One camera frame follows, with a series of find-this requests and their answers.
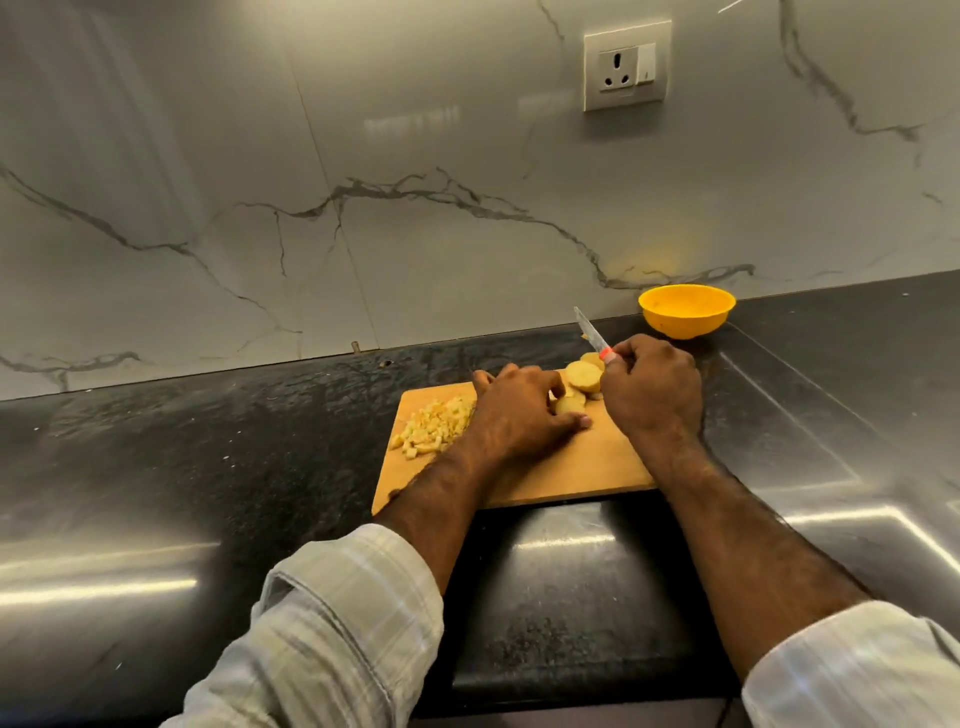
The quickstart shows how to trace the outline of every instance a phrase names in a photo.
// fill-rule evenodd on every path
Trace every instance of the left hand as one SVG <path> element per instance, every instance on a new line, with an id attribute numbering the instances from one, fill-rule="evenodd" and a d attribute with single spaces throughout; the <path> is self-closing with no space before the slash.
<path id="1" fill-rule="evenodd" d="M 482 440 L 485 451 L 494 457 L 543 457 L 592 424 L 590 417 L 579 412 L 550 412 L 547 393 L 559 398 L 565 391 L 559 372 L 508 364 L 496 378 L 474 372 L 473 388 L 477 405 L 464 437 Z"/>

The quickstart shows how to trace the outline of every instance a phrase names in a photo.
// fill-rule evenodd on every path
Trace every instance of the plastic bowl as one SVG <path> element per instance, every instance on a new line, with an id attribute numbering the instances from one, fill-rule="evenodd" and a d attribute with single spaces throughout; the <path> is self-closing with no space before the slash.
<path id="1" fill-rule="evenodd" d="M 640 294 L 643 318 L 671 339 L 692 339 L 716 331 L 736 306 L 736 298 L 722 288 L 675 283 Z"/>

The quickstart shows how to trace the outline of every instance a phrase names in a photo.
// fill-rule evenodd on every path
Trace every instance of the hand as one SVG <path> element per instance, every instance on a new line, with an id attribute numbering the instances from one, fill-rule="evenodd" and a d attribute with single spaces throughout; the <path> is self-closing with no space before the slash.
<path id="1" fill-rule="evenodd" d="M 543 457 L 592 424 L 585 414 L 550 412 L 547 393 L 564 395 L 559 372 L 508 364 L 496 378 L 474 372 L 473 388 L 477 406 L 464 439 L 482 440 L 486 452 L 505 461 Z"/>
<path id="2" fill-rule="evenodd" d="M 704 402 L 693 357 L 642 333 L 613 351 L 618 356 L 600 380 L 604 402 L 644 462 L 663 448 L 697 442 Z"/>

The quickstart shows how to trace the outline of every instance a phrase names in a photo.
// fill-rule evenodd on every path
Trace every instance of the knife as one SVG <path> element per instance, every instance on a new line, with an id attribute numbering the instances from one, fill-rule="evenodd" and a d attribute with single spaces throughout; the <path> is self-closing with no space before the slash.
<path id="1" fill-rule="evenodd" d="M 613 359 L 616 354 L 613 353 L 613 348 L 608 344 L 603 336 L 600 335 L 600 332 L 593 327 L 593 324 L 590 322 L 590 319 L 584 316 L 584 312 L 581 311 L 577 306 L 573 306 L 573 313 L 577 317 L 577 323 L 580 325 L 580 331 L 584 333 L 587 340 L 590 342 L 590 345 L 600 354 L 600 358 L 603 359 L 604 363 L 609 362 Z"/>

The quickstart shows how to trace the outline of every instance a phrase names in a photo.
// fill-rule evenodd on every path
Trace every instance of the shirt sleeve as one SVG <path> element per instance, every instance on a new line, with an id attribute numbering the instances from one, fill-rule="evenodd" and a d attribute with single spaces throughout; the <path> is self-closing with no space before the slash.
<path id="1" fill-rule="evenodd" d="M 743 703 L 755 728 L 955 726 L 960 643 L 929 619 L 864 602 L 765 655 Z"/>
<path id="2" fill-rule="evenodd" d="M 420 555 L 363 525 L 270 571 L 250 631 L 164 725 L 404 726 L 443 631 Z"/>

